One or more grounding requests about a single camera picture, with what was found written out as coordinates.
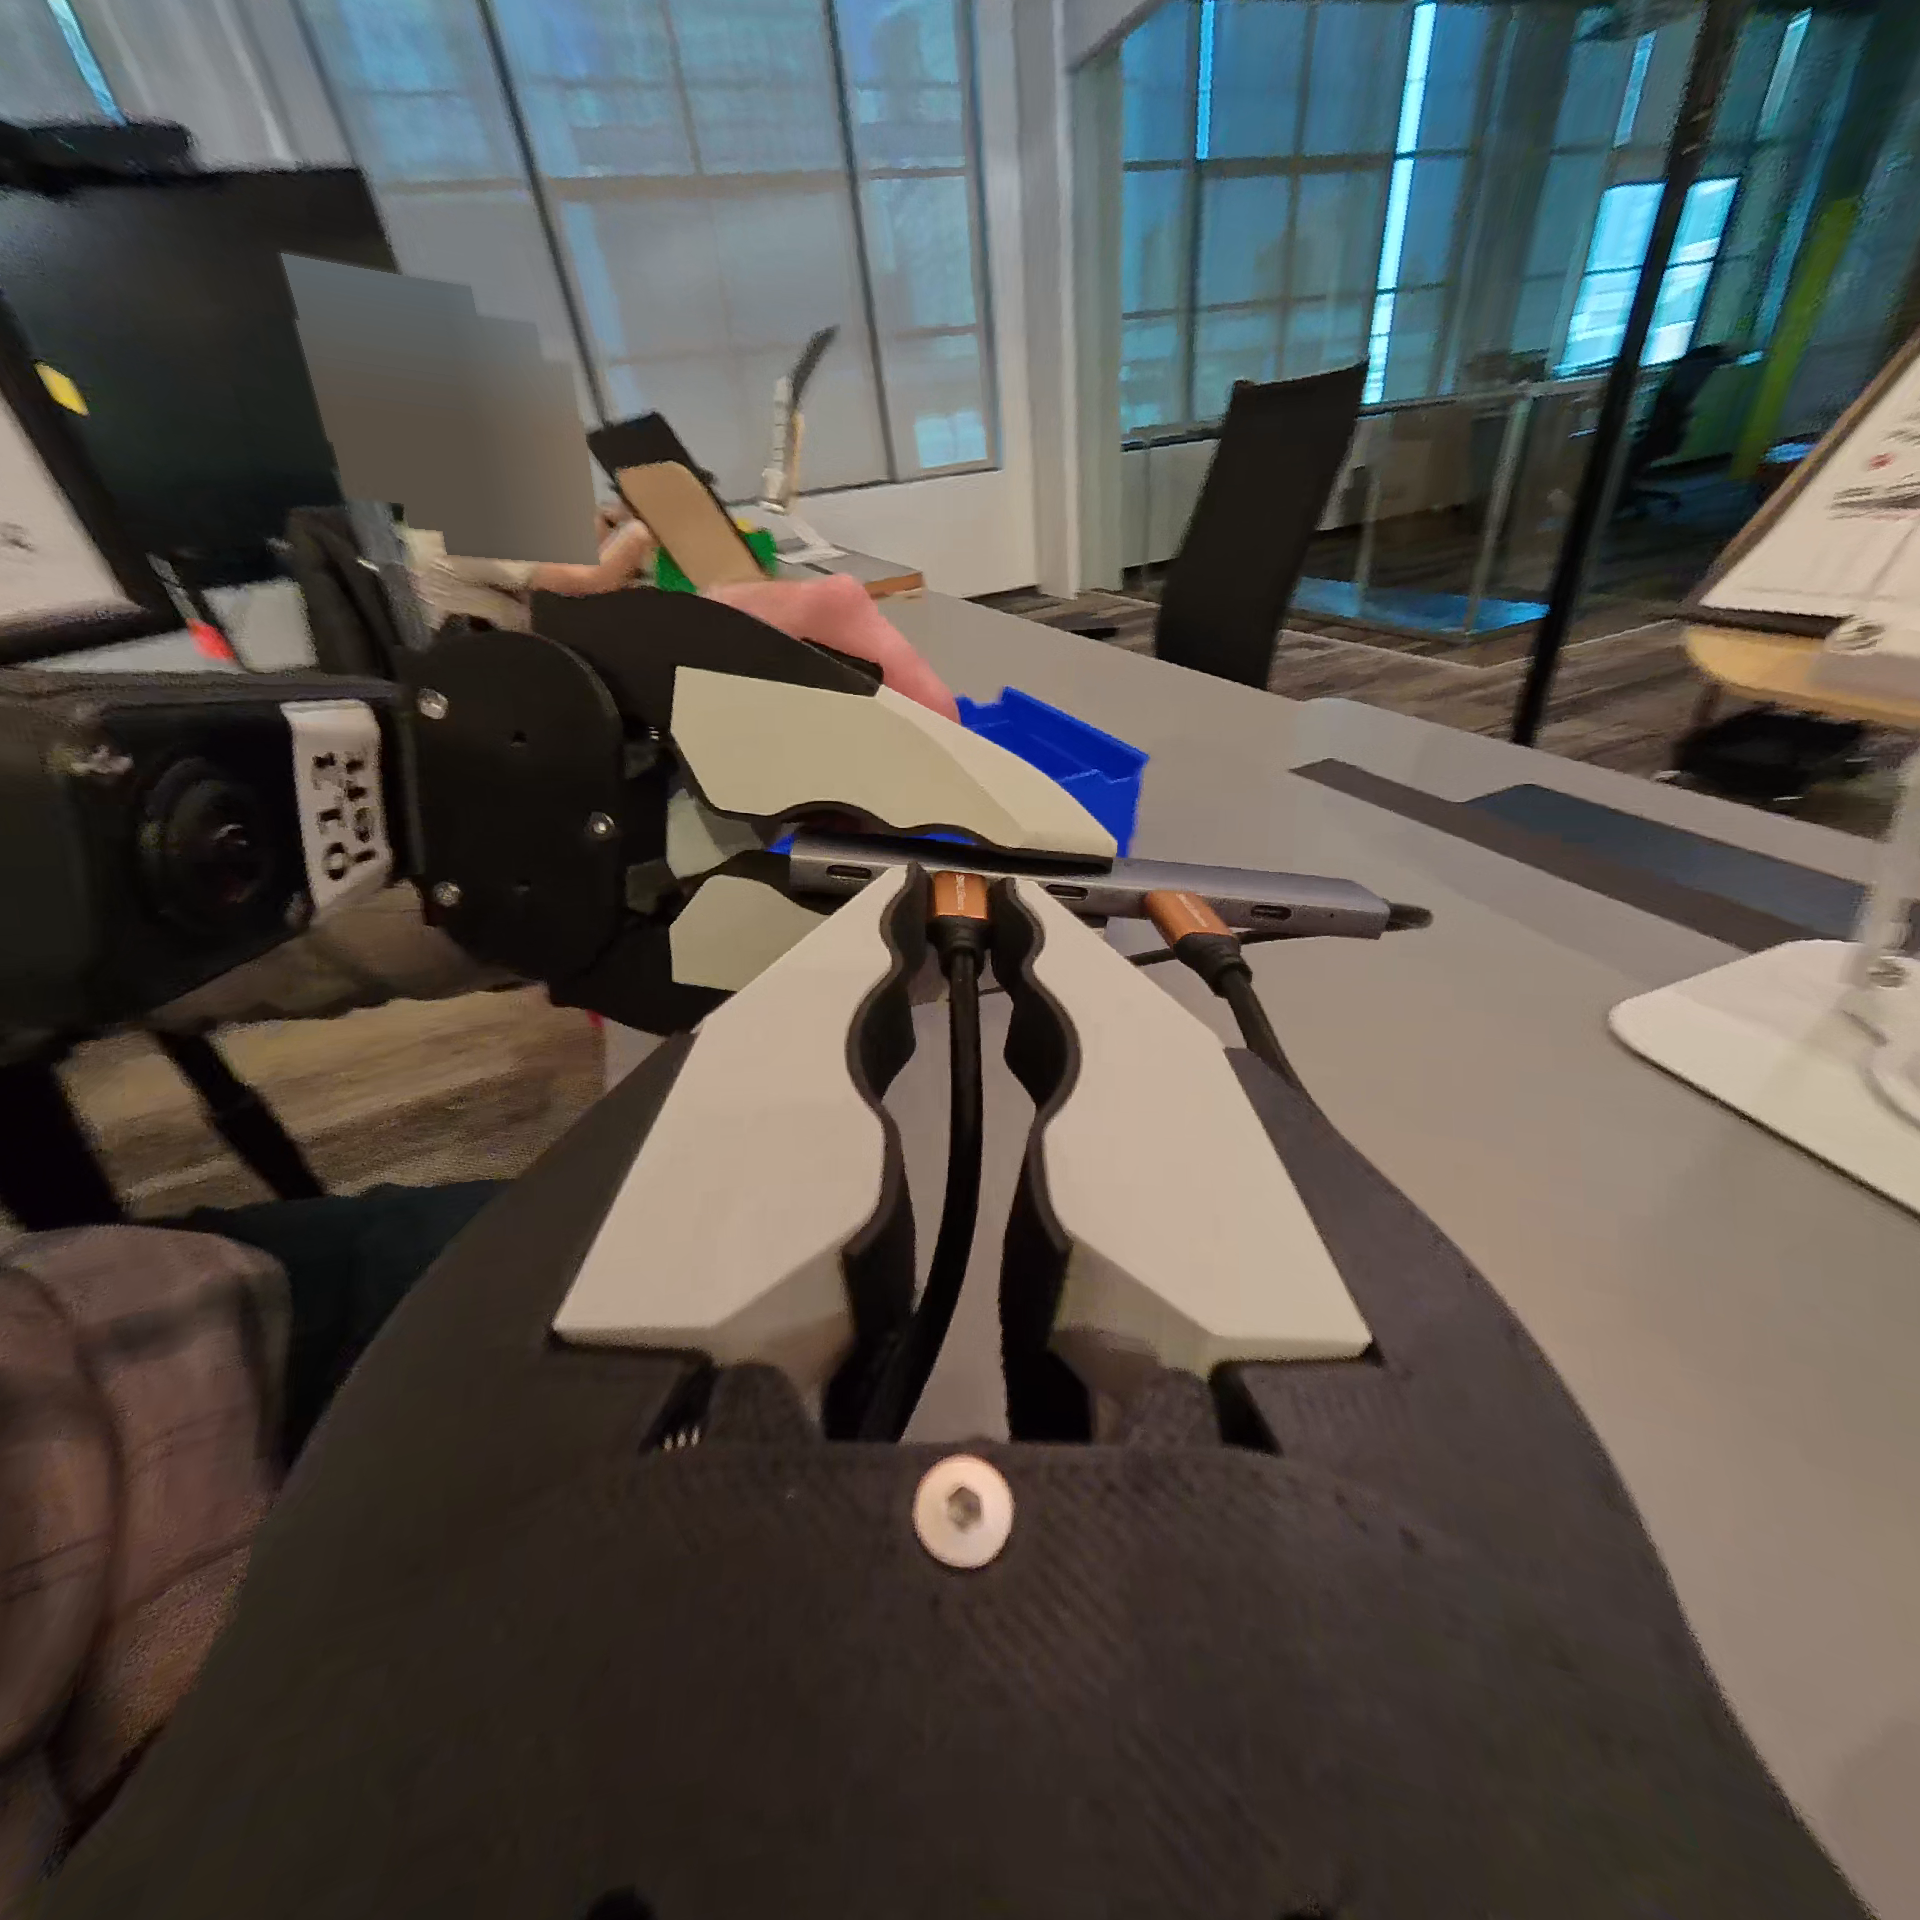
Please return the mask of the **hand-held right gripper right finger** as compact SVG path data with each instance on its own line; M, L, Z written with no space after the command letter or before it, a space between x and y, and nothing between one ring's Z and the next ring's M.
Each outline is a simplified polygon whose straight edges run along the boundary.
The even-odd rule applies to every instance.
M1373 1344L1232 1049L1034 878L996 883L1029 1127L999 1255L1011 1425L1091 1425L1160 1371Z

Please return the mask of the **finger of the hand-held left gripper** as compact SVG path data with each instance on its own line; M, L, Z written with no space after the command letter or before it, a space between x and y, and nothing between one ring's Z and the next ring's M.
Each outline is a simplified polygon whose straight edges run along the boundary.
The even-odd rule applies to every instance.
M752 822L834 811L901 837L1107 864L1118 841L1059 781L907 699L680 666L669 741L702 799Z
M788 956L839 903L794 899L766 880L707 875L666 930L667 975L676 987L732 996Z

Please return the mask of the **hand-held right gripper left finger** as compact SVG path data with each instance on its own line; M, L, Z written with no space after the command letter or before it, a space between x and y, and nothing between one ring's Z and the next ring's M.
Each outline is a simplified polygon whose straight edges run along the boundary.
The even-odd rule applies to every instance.
M710 1014L550 1319L568 1347L779 1371L845 1419L915 1234L884 1097L914 1051L920 874L884 872Z

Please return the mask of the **dark USB hub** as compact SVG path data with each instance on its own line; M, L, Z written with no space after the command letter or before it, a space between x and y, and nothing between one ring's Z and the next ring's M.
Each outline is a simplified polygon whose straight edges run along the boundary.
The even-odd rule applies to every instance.
M1017 854L946 837L797 832L775 856L796 899L847 899L893 870L958 872L983 882L1032 880L1081 921L1142 919L1152 893L1208 903L1230 932L1257 941L1362 940L1431 923L1425 905L1390 901L1336 875L1261 872L1153 858L1088 860Z

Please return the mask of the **person's left hand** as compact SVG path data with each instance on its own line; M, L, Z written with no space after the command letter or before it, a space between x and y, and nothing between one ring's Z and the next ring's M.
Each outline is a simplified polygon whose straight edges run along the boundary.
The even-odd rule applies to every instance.
M743 612L799 642L877 667L885 687L958 723L958 701L924 654L849 576L707 588L705 599Z

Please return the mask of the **person's dark trouser leg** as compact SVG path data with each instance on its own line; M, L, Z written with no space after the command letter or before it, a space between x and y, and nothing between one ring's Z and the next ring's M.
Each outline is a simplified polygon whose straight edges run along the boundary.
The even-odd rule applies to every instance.
M288 1454L303 1445L402 1300L506 1187L501 1179L378 1183L345 1195L200 1208L163 1221L252 1245L283 1270Z

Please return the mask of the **black office chair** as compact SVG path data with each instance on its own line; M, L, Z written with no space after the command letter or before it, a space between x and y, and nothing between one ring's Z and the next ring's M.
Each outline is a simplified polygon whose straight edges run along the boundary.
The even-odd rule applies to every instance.
M1252 690L1268 685L1368 375L1368 366L1354 362L1232 383L1201 490L1164 573L1156 659Z

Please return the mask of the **framed marker sign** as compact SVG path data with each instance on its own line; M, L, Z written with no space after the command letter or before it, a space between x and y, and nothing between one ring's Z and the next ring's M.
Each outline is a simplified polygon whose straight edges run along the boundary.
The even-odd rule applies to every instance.
M1 311L1 664L24 666L173 629L177 613L92 458Z

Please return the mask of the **black monitor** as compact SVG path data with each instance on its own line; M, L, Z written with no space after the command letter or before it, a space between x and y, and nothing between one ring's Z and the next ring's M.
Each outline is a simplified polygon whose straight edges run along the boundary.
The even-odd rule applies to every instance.
M84 402L75 433L136 547L203 590L274 580L285 517L342 501L285 254L396 272L350 166L1 196L8 310Z

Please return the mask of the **white stand base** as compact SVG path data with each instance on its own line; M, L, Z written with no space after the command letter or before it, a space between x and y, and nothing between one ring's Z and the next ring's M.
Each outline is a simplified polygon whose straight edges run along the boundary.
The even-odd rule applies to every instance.
M1800 940L1616 1004L1648 1065L1918 1211L1918 972L1912 953Z

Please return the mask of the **printed instruction sheet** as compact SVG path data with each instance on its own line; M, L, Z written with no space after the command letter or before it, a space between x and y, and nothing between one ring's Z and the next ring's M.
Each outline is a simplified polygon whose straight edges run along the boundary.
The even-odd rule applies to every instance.
M1915 625L1918 359L1861 398L1772 495L1701 602L1716 612Z

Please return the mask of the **black metal post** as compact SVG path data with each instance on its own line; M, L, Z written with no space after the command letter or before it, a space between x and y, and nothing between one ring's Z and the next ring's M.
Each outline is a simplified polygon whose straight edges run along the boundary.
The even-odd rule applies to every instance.
M1609 516L1644 347L1652 332L1686 200L1713 133L1718 102L1731 67L1746 8L1746 1L1705 1L1700 13L1681 99L1664 152L1660 193L1648 225L1646 249L1626 310L1619 351L1602 383L1594 445L1549 577L1548 607L1532 638L1525 673L1510 712L1506 736L1525 750L1537 744L1546 721L1573 616Z

